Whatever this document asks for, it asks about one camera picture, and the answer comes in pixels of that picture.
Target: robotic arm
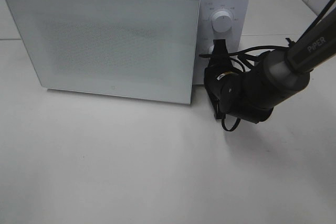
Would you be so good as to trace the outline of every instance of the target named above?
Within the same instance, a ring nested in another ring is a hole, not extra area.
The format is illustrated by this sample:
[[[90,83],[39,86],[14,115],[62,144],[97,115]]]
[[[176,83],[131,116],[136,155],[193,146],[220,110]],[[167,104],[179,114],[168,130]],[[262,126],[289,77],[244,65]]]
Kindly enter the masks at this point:
[[[204,72],[204,85],[222,126],[233,131],[241,119],[259,123],[267,120],[273,108],[309,83],[310,72],[336,54],[336,8],[322,21],[335,0],[329,1],[317,19],[301,38],[289,47],[266,46],[229,54],[225,40],[215,40]],[[246,54],[252,50],[274,49],[256,56]],[[242,71],[232,61],[240,64]],[[237,118],[231,129],[225,126],[225,115]]]

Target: microwave door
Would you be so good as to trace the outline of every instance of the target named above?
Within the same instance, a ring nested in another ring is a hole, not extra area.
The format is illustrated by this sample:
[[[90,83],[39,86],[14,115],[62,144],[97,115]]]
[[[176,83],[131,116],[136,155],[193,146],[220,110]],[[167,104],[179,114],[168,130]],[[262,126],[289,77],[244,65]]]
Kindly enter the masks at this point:
[[[190,103],[200,0],[6,0],[43,87]]]

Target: microwave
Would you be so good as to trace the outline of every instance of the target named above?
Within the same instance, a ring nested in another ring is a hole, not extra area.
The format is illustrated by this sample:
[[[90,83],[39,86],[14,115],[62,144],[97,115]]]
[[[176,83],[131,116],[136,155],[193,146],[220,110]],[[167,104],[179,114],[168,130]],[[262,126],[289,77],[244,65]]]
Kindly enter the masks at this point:
[[[213,40],[236,51],[248,0],[5,0],[40,84],[190,104]]]

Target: white table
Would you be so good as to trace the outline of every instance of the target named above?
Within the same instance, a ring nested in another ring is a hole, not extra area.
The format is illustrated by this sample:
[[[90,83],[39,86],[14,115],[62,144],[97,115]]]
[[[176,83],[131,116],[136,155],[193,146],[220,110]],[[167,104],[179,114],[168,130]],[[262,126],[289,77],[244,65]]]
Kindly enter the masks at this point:
[[[336,59],[225,133],[202,87],[191,106],[42,88],[0,1],[1,224],[335,223]],[[251,0],[241,47],[313,19],[300,0]]]

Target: microwave casing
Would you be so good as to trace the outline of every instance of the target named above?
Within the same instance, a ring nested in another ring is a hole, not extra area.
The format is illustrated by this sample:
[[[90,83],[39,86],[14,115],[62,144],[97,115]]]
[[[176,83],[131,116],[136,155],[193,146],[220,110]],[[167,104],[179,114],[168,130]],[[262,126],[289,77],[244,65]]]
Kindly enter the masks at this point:
[[[139,4],[137,0],[111,1],[119,4],[115,6],[118,9],[125,2]],[[101,3],[100,0],[41,0],[41,5],[38,0],[6,0],[43,87],[189,104],[191,85],[203,84],[204,68],[208,63],[208,60],[198,55],[211,52],[214,39],[226,39],[229,52],[238,49],[248,0],[141,1],[148,5],[147,9],[140,5],[135,9],[124,9],[125,16],[129,14],[130,20],[125,23],[126,26],[136,28],[127,31],[129,28],[122,26],[123,10],[119,16],[116,14],[117,21],[122,20],[121,24],[113,24],[113,29],[109,27],[111,24],[105,26],[104,23],[91,20],[95,14],[87,15],[84,11],[67,19],[67,8],[70,14],[76,12],[76,9],[71,9],[71,5],[74,8],[73,5],[79,5],[78,2],[81,2],[80,8],[83,10],[86,10],[83,6],[91,5],[97,9],[96,13],[101,10],[101,13],[106,12],[107,15],[108,11],[113,10],[107,8],[111,4],[109,0],[102,0]],[[64,2],[64,5],[59,5],[53,13],[52,2],[55,5]],[[145,22],[136,20],[138,11],[147,14]],[[29,12],[30,20],[25,20],[25,14]],[[229,16],[229,28],[226,27],[224,32],[218,32],[214,27],[218,25],[215,24],[217,21],[219,25],[227,25],[222,20],[214,20],[218,13]],[[176,18],[176,24],[168,20],[173,28],[167,25],[168,22],[164,24],[165,19],[173,18]],[[152,30],[144,30],[144,27],[152,26]],[[165,35],[160,32],[165,30],[168,31]],[[123,40],[110,36],[114,31],[120,32],[121,37],[124,36]],[[135,41],[127,41],[128,36],[133,38],[134,34]],[[137,48],[135,44],[140,37],[142,43]],[[160,59],[157,55],[161,48],[164,52],[173,52],[172,56],[163,54],[165,57]]]

